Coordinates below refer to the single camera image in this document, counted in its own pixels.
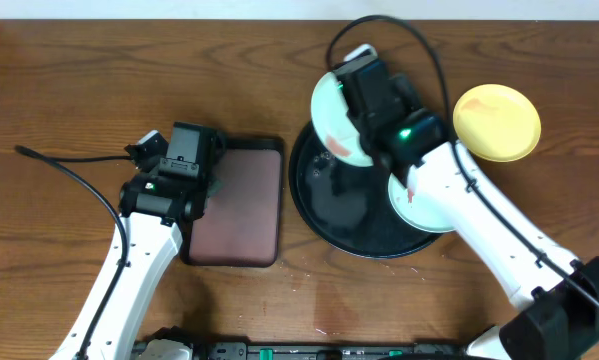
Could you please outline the mint green plate top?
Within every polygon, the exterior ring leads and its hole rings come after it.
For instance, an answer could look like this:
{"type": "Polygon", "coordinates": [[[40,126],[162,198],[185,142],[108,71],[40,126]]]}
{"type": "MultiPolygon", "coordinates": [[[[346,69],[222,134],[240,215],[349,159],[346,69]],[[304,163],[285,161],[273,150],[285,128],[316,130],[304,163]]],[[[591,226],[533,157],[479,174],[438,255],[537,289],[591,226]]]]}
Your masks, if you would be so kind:
{"type": "Polygon", "coordinates": [[[333,72],[323,75],[311,97],[310,111],[314,131],[338,160],[355,167],[370,167],[373,160],[361,147],[360,134],[348,118],[343,84],[333,72]]]}

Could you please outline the mint green plate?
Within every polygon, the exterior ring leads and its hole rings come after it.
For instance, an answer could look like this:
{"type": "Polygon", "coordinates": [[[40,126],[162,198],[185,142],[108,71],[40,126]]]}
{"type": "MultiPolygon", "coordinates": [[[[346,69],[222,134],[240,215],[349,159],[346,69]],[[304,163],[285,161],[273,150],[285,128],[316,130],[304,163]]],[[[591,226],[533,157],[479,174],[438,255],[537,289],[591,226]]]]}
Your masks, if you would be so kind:
{"type": "Polygon", "coordinates": [[[361,147],[360,134],[348,118],[343,84],[333,72],[323,75],[311,97],[310,111],[314,131],[338,160],[355,167],[370,167],[373,160],[361,147]]]}
{"type": "Polygon", "coordinates": [[[454,230],[451,223],[428,200],[415,195],[396,176],[389,177],[387,190],[394,211],[410,226],[430,233],[448,233],[454,230]]]}

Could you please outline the yellow plate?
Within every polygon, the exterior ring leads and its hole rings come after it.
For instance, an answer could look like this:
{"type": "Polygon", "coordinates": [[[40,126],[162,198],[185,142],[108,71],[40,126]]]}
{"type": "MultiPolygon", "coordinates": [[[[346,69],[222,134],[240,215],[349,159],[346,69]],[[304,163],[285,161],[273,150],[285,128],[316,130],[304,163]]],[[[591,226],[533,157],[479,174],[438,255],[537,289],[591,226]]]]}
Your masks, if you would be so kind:
{"type": "Polygon", "coordinates": [[[541,120],[521,92],[500,84],[483,84],[465,92],[455,104],[453,125],[464,146],[493,162],[512,162],[530,154],[541,137],[541,120]]]}

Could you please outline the green yellow sponge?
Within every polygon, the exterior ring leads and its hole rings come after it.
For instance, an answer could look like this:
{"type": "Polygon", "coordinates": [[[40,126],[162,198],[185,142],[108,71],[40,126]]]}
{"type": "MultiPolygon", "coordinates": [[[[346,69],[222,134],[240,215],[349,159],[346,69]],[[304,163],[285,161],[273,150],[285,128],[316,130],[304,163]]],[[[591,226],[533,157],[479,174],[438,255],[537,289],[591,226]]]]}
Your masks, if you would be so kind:
{"type": "Polygon", "coordinates": [[[211,198],[213,196],[215,196],[222,188],[223,186],[223,182],[219,179],[213,179],[210,181],[209,183],[209,187],[208,187],[208,191],[207,191],[207,197],[211,198]]]}

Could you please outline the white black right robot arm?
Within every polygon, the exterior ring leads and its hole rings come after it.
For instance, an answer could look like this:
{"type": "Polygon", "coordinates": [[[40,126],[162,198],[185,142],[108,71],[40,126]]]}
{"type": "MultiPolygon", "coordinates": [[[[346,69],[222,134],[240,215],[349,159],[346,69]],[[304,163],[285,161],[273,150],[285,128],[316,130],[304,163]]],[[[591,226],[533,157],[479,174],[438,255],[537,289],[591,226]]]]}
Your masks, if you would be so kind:
{"type": "Polygon", "coordinates": [[[599,258],[582,262],[535,226],[481,171],[407,79],[373,52],[328,71],[311,98],[313,128],[338,159],[377,166],[446,222],[485,263],[516,316],[466,347],[480,359],[577,359],[599,343],[599,258]]]}

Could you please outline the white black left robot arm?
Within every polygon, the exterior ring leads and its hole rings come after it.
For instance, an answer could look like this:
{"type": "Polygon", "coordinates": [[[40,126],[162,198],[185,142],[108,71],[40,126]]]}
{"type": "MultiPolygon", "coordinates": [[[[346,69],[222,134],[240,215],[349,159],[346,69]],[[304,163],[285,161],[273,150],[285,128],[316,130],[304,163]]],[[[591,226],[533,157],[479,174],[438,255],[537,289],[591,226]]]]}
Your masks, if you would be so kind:
{"type": "Polygon", "coordinates": [[[128,359],[148,305],[172,260],[190,247],[212,192],[224,133],[177,122],[126,146],[138,172],[123,184],[103,266],[56,359],[128,359]]]}

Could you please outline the black rectangular tray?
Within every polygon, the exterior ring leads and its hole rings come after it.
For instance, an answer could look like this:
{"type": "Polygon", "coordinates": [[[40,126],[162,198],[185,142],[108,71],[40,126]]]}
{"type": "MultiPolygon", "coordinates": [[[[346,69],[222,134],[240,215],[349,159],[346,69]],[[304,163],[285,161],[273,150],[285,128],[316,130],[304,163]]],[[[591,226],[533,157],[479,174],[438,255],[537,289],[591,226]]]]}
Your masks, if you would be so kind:
{"type": "Polygon", "coordinates": [[[193,222],[180,259],[191,266],[271,266],[278,253],[283,141],[230,138],[212,174],[218,188],[193,222]]]}

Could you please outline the round black tray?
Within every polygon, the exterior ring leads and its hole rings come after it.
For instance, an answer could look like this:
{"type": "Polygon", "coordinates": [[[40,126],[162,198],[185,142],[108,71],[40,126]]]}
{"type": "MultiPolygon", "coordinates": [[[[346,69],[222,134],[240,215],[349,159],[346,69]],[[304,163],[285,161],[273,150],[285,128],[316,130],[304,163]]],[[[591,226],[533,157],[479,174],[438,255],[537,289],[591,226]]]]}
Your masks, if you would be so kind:
{"type": "Polygon", "coordinates": [[[417,229],[393,209],[388,178],[375,167],[338,160],[307,123],[293,146],[288,170],[293,202],[310,229],[352,255],[384,259],[411,255],[441,235],[417,229]]]}

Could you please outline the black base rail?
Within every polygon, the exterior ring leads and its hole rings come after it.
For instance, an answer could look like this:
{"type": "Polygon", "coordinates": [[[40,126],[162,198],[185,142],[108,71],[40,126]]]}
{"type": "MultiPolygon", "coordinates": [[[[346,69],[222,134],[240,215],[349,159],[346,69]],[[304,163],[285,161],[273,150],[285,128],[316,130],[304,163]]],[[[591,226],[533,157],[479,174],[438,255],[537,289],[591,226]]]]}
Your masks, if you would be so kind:
{"type": "Polygon", "coordinates": [[[471,359],[461,347],[448,344],[405,346],[248,345],[220,342],[193,346],[193,360],[375,360],[471,359]]]}

